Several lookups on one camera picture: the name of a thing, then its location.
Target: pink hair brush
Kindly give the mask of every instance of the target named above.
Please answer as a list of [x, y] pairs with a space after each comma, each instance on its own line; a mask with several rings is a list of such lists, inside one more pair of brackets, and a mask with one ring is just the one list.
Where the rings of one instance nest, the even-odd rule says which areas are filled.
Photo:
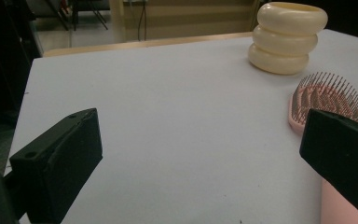
[[304, 77], [289, 102], [289, 123], [302, 134], [308, 112], [312, 109], [339, 114], [358, 122], [358, 95], [343, 77], [316, 73]]

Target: chair leg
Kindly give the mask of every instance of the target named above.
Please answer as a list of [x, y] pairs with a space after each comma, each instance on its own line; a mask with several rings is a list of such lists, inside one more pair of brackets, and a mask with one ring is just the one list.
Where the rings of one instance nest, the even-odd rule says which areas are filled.
[[90, 0], [86, 0], [91, 7], [92, 12], [97, 17], [97, 19], [103, 24], [104, 28], [107, 30], [107, 26], [105, 25], [106, 20], [103, 18], [103, 15], [101, 15], [100, 11], [95, 8], [95, 6], [92, 4]]
[[69, 30], [68, 26], [66, 26], [65, 21], [60, 16], [60, 13], [57, 11], [57, 9], [54, 8], [54, 6], [52, 5], [52, 3], [49, 0], [45, 0], [45, 1], [48, 4], [48, 6], [50, 7], [51, 11], [53, 11], [53, 13], [56, 15], [56, 17], [60, 20], [63, 28], [65, 28], [65, 30], [68, 31]]

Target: pink object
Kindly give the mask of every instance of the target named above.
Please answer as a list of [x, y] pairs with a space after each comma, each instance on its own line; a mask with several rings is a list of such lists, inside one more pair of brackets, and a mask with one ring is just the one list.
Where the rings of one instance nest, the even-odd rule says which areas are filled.
[[343, 77], [316, 73], [301, 79], [289, 101], [289, 124], [302, 135], [310, 108], [358, 122], [358, 95]]
[[[316, 73], [301, 79], [289, 101], [289, 124], [302, 135], [310, 108], [358, 122], [358, 95], [342, 77]], [[358, 210], [330, 183], [323, 180], [321, 224], [358, 224]]]
[[321, 224], [358, 224], [358, 210], [325, 179], [322, 181]]

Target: table edge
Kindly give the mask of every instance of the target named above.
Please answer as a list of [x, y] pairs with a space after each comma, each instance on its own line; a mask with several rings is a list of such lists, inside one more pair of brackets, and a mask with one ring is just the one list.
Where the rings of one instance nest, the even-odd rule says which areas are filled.
[[87, 53], [87, 52], [112, 50], [112, 49], [148, 48], [148, 47], [155, 47], [155, 46], [185, 44], [185, 43], [193, 43], [193, 42], [200, 42], [200, 41], [231, 39], [231, 38], [240, 38], [240, 37], [249, 37], [249, 36], [252, 36], [252, 32], [234, 33], [234, 34], [225, 34], [225, 35], [201, 35], [201, 36], [190, 36], [190, 37], [177, 37], [177, 38], [168, 38], [168, 39], [159, 39], [159, 40], [148, 40], [144, 42], [127, 42], [127, 43], [87, 46], [87, 47], [79, 47], [79, 48], [71, 48], [71, 49], [51, 49], [46, 51], [43, 54], [43, 57], [54, 57], [54, 56], [61, 56], [61, 55], [68, 55], [68, 54]]

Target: table surface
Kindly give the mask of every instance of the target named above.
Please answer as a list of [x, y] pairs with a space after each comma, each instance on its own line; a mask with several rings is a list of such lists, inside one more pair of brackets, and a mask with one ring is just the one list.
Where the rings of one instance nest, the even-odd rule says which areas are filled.
[[286, 77], [253, 67], [251, 44], [236, 37], [34, 60], [10, 155], [96, 107], [103, 160], [63, 223], [319, 223], [321, 178], [298, 154], [288, 100], [316, 72], [358, 91], [358, 38], [321, 31], [308, 67]]

